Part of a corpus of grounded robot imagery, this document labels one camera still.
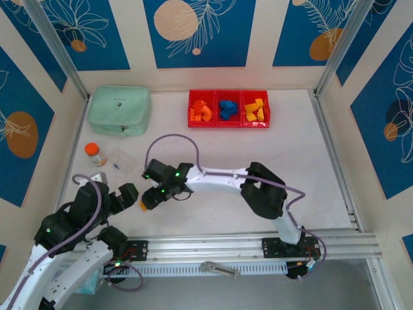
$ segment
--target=green bag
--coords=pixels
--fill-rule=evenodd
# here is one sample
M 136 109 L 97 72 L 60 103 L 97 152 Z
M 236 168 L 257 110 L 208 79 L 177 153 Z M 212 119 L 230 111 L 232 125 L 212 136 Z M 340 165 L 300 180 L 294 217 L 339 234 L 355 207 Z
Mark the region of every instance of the green bag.
M 140 136 L 149 125 L 152 102 L 142 86 L 100 86 L 93 95 L 87 120 L 94 132 Z

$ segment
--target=red compartment tray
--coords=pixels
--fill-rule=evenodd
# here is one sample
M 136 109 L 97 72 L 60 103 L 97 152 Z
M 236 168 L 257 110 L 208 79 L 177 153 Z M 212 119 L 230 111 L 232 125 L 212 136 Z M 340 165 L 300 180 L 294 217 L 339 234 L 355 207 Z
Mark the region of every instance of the red compartment tray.
M 257 98 L 264 102 L 263 121 L 248 121 L 245 114 L 245 105 L 254 103 Z M 210 121 L 191 120 L 191 109 L 194 108 L 195 102 L 202 100 L 205 105 L 212 111 Z M 230 100 L 238 104 L 237 114 L 231 115 L 228 121 L 221 119 L 221 100 Z M 268 103 L 268 94 L 266 90 L 190 90 L 188 102 L 188 127 L 250 127 L 250 128 L 269 128 L 271 111 Z

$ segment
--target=purple cable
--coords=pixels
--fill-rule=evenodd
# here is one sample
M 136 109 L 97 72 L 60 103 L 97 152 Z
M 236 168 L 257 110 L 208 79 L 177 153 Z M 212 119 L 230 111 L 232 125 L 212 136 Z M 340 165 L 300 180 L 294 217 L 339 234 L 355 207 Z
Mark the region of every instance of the purple cable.
M 110 286 L 110 287 L 113 287 L 114 289 L 117 289 L 118 291 L 128 292 L 128 293 L 136 292 L 136 291 L 140 290 L 140 289 L 142 288 L 142 285 L 143 285 L 143 277 L 142 277 L 142 274 L 139 272 L 139 270 L 138 270 L 136 267 L 134 267 L 133 265 L 131 265 L 130 263 L 121 262 L 121 261 L 117 261 L 117 260 L 110 260 L 110 261 L 107 262 L 106 264 L 116 264 L 116 263 L 121 263 L 121 264 L 123 264 L 123 265 L 125 265 L 125 266 L 127 266 L 127 267 L 129 267 L 129 268 L 131 268 L 131 269 L 133 269 L 133 270 L 137 273 L 137 275 L 139 276 L 139 279 L 141 279 L 141 281 L 140 281 L 139 285 L 138 285 L 137 287 L 134 287 L 133 289 L 125 289 L 124 287 L 119 287 L 119 286 L 117 286 L 117 285 L 114 285 L 114 284 L 110 281 L 110 275 L 111 275 L 112 273 L 114 273 L 114 271 L 116 271 L 116 268 L 113 268 L 113 269 L 112 269 L 111 271 L 109 271 L 109 273 L 108 273 L 108 284 L 109 284 L 109 286 Z
M 196 142 L 195 142 L 193 139 L 191 139 L 191 138 L 189 138 L 189 137 L 187 137 L 187 136 L 184 136 L 183 134 L 165 134 L 164 136 L 160 136 L 158 139 L 156 139 L 155 141 L 153 141 L 153 142 L 150 144 L 150 146 L 149 146 L 149 148 L 148 148 L 148 150 L 147 150 L 147 152 L 146 152 L 146 156 L 145 156 L 145 168 L 146 168 L 147 165 L 148 165 L 148 159 L 149 159 L 150 149 L 154 146 L 154 144 L 155 144 L 156 142 L 158 142 L 159 140 L 161 140 L 161 139 L 163 139 L 163 138 L 167 138 L 167 137 L 180 137 L 180 138 L 184 138 L 184 139 L 188 140 L 189 142 L 191 142 L 191 143 L 194 145 L 195 151 L 196 151 L 196 166 L 197 166 L 198 170 L 203 173 L 203 169 L 202 169 L 201 164 L 200 164 L 200 162 L 199 162 L 199 148 L 198 148 L 198 146 L 196 145 Z M 231 174 L 231 173 L 224 173 L 224 172 L 205 172 L 205 174 L 210 175 L 210 176 L 231 176 L 231 177 L 234 176 L 234 175 Z M 293 187 L 289 187 L 289 186 L 280 184 L 280 183 L 276 183 L 276 182 L 273 182 L 273 181 L 268 181 L 268 180 L 263 179 L 263 178 L 258 178 L 257 176 L 246 176 L 246 175 L 242 175 L 242 174 L 238 174 L 237 176 L 238 176 L 238 178 L 244 178 L 244 179 L 250 179 L 250 180 L 254 180 L 254 181 L 259 181 L 259 182 L 261 182 L 261 183 L 266 183 L 266 184 L 269 184 L 269 185 L 271 185 L 271 186 L 279 187 L 279 188 L 281 188 L 281 189 L 285 189 L 285 190 L 287 190 L 287 191 L 292 191 L 292 192 L 294 192 L 294 193 L 296 193 L 296 194 L 299 194 L 298 197 L 295 197 L 293 200 L 291 200 L 291 201 L 287 204 L 287 206 L 285 207 L 285 211 L 287 212 L 288 217 L 291 219 L 291 222 L 294 224 L 294 226 L 296 226 L 300 231 L 302 231 L 302 232 L 304 232 L 304 233 L 306 233 L 306 234 L 309 234 L 310 236 L 314 237 L 315 239 L 317 239 L 317 240 L 321 243 L 321 245 L 323 246 L 323 257 L 321 258 L 320 263 L 323 263 L 323 262 L 325 261 L 325 259 L 326 259 L 326 257 L 327 257 L 327 246 L 325 245 L 325 242 L 324 242 L 319 236 L 316 236 L 316 235 L 315 235 L 314 233 L 312 233 L 311 231 L 308 231 L 308 230 L 302 228 L 301 226 L 299 226 L 298 223 L 297 223 L 297 221 L 296 221 L 296 219 L 293 217 L 293 215 L 292 215 L 292 213 L 291 213 L 291 211 L 290 211 L 290 208 L 291 208 L 291 206 L 292 206 L 293 203 L 296 203 L 298 200 L 303 199 L 303 198 L 305 197 L 305 193 L 304 193 L 304 192 L 302 192 L 302 191 L 300 191 L 300 190 L 298 190 L 298 189 L 295 189 L 295 188 L 293 188 Z
M 81 234 L 83 234 L 92 224 L 93 222 L 96 220 L 97 215 L 99 214 L 99 211 L 101 210 L 101 206 L 102 206 L 102 197 L 101 197 L 101 191 L 99 190 L 99 187 L 97 186 L 97 184 L 88 176 L 85 176 L 84 174 L 75 174 L 72 177 L 72 181 L 76 184 L 79 185 L 79 182 L 76 181 L 76 178 L 84 178 L 86 180 L 88 180 L 92 186 L 94 187 L 96 194 L 97 194 L 97 206 L 96 206 L 96 210 L 95 213 L 93 214 L 93 216 L 91 217 L 91 219 L 89 220 L 89 222 L 86 223 L 86 225 L 77 233 L 75 233 L 73 236 L 71 236 L 69 239 L 59 243 L 58 245 L 55 245 L 54 247 L 52 247 L 49 251 L 47 251 L 44 255 L 42 255 L 38 260 L 36 260 L 34 262 L 34 264 L 31 266 L 31 268 L 29 268 L 29 270 L 27 271 L 28 275 L 25 276 L 19 286 L 17 287 L 17 289 L 15 290 L 15 293 L 12 297 L 12 299 L 10 300 L 10 303 L 8 304 L 6 310 L 11 310 L 13 308 L 13 305 L 17 299 L 17 297 L 19 296 L 21 290 L 23 289 L 23 287 L 25 286 L 29 276 L 35 271 L 36 267 L 38 265 L 40 265 L 40 263 L 47 257 L 50 256 L 51 254 L 54 254 L 56 251 L 58 251 L 60 248 L 64 247 L 66 244 L 72 242 L 73 240 L 75 240 L 77 237 L 79 237 Z

